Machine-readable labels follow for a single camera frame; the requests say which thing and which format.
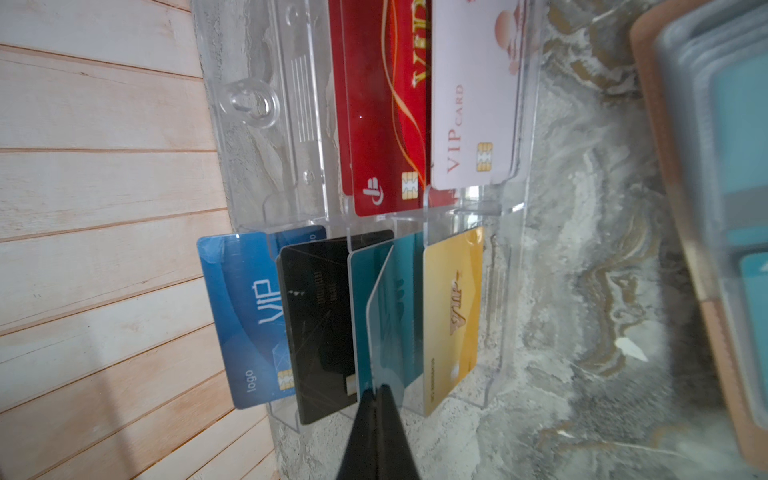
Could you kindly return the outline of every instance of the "gray marble countertop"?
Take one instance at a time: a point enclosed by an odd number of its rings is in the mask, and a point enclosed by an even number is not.
[[[550,4],[514,374],[486,409],[403,412],[424,479],[768,478],[739,455],[664,196],[627,37],[651,6]],[[273,423],[283,477],[335,478],[351,428]]]

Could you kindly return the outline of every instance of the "white vip card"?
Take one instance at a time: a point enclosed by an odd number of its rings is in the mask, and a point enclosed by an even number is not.
[[[514,177],[524,4],[432,3],[432,186]]]

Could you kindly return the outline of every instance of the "white wood paneling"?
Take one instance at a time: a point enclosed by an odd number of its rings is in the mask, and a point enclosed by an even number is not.
[[[0,336],[0,412],[212,322],[198,279]]]
[[[0,47],[0,104],[0,148],[216,148],[196,78]]]
[[[240,480],[272,450],[270,420],[263,419],[189,480]]]
[[[198,277],[197,239],[229,231],[218,210],[0,243],[0,331]]]
[[[190,0],[0,1],[0,477],[276,478],[197,257],[229,233]]]
[[[178,450],[152,465],[146,472],[136,477],[136,480],[189,478],[265,417],[264,406],[233,410]]]
[[[0,240],[225,208],[209,153],[0,153]]]
[[[3,479],[44,472],[222,370],[216,331],[206,326],[8,410],[0,414]]]
[[[0,43],[203,76],[190,14],[145,0],[3,0]]]
[[[259,465],[253,467],[242,480],[279,480],[280,474],[277,473],[277,455],[275,451],[270,452],[259,462]]]
[[[41,480],[129,480],[233,408],[219,373],[54,468]]]

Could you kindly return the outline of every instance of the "gold swirl design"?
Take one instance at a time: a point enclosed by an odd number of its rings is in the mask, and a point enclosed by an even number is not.
[[[384,0],[383,3],[383,9],[382,9],[382,35],[381,35],[381,46],[382,46],[382,64],[384,65],[384,75],[386,76],[387,84],[389,85],[389,91],[392,92],[392,99],[394,100],[397,107],[406,115],[406,117],[411,121],[413,126],[416,128],[416,131],[419,132],[419,139],[421,140],[422,149],[424,150],[424,168],[426,169],[426,147],[424,145],[424,135],[422,134],[421,128],[419,128],[419,124],[416,123],[416,119],[413,117],[413,113],[411,113],[411,110],[408,108],[408,105],[403,101],[402,98],[400,98],[400,95],[398,95],[397,91],[395,90],[394,85],[394,77],[389,76],[389,67],[386,63],[386,14],[389,10],[389,0]],[[397,11],[395,10],[395,4],[392,3],[392,26],[394,28],[393,34],[395,35],[395,45],[397,45]],[[394,48],[393,52],[393,65],[396,65],[397,62],[397,48]],[[395,133],[395,139],[397,140],[397,146],[400,148],[400,151],[402,152],[402,156],[406,158],[406,161],[408,162],[408,165],[413,168],[413,170],[416,171],[416,173],[419,175],[419,182],[422,184],[422,188],[426,188],[426,179],[424,178],[424,174],[420,171],[420,169],[417,168],[417,166],[413,163],[413,160],[408,155],[408,152],[406,151],[405,147],[403,146],[402,142],[400,141],[400,136],[397,133],[397,127],[396,127],[396,119],[395,119],[395,110],[392,109],[392,130]]]

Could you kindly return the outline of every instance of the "acrylic slot divider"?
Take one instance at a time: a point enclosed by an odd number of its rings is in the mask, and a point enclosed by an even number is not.
[[[423,230],[425,245],[477,225],[487,229],[478,364],[452,397],[485,407],[503,374],[504,332],[513,322],[541,62],[545,2],[525,0],[525,31],[515,156],[520,174],[503,184],[456,192],[450,207],[357,217],[341,192],[328,5],[309,0],[193,0],[204,82],[234,231],[315,224],[328,237],[391,228]],[[296,398],[267,405],[297,432]],[[354,418],[356,405],[340,412]]]

